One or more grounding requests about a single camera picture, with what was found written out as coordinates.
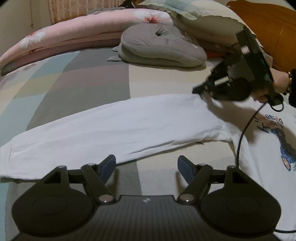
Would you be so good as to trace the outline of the person's right hand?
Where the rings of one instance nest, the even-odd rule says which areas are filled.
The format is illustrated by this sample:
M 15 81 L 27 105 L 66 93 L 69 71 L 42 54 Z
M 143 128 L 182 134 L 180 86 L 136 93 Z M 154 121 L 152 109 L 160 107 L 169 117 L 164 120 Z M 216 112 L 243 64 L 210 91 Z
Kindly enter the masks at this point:
M 276 93 L 284 93 L 287 91 L 290 78 L 287 72 L 278 71 L 274 68 L 270 68 L 271 74 L 273 76 L 273 88 Z M 260 103 L 268 102 L 267 95 L 269 94 L 268 87 L 254 90 L 251 93 L 251 97 L 254 101 L 258 101 Z

